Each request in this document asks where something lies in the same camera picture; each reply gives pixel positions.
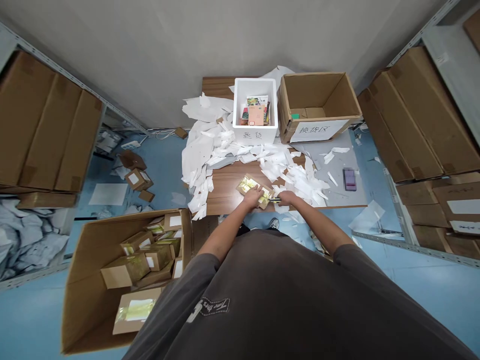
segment open cardboard box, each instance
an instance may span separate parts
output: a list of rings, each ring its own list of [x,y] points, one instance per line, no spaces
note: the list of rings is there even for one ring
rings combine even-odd
[[[140,212],[92,221],[83,226],[65,288],[62,354],[117,348],[132,342],[135,332],[112,335],[120,299],[123,294],[130,293],[131,289],[124,287],[107,290],[100,269],[124,255],[120,247],[122,241],[143,231],[144,226],[153,219],[178,211],[182,225],[180,256],[185,268],[195,249],[192,215],[188,209]]]

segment white wall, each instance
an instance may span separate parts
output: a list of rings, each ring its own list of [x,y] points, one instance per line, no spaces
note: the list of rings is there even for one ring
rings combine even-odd
[[[149,127],[191,126],[203,76],[276,65],[357,88],[445,0],[0,0],[0,17]]]

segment white styrofoam box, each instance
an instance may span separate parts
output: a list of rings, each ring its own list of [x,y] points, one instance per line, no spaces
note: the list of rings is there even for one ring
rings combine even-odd
[[[268,95],[270,101],[270,126],[242,126],[240,118],[247,103],[247,97]],[[236,78],[233,95],[233,131],[235,140],[242,145],[273,144],[279,128],[277,110],[277,84],[275,79]]]

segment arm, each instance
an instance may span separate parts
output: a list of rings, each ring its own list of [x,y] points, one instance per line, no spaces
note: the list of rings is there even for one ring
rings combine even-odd
[[[332,220],[314,207],[308,205],[302,198],[295,195],[292,191],[282,191],[278,197],[281,199],[280,206],[292,205],[298,210],[315,236],[332,256],[334,255],[335,250],[342,245],[355,245],[352,239]]]
[[[245,216],[259,206],[259,199],[263,193],[263,190],[259,189],[258,186],[251,188],[236,209],[211,233],[198,251],[198,255],[213,254],[220,260],[220,263],[223,262],[232,247]]]

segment hand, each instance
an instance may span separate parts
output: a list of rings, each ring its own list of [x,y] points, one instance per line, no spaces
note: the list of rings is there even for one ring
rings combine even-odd
[[[252,187],[246,192],[242,203],[246,204],[250,210],[258,208],[260,205],[259,199],[262,197],[263,194],[264,191],[259,188],[258,185],[255,185],[255,187]]]
[[[282,191],[278,197],[281,199],[279,206],[290,206],[298,198],[293,191]]]

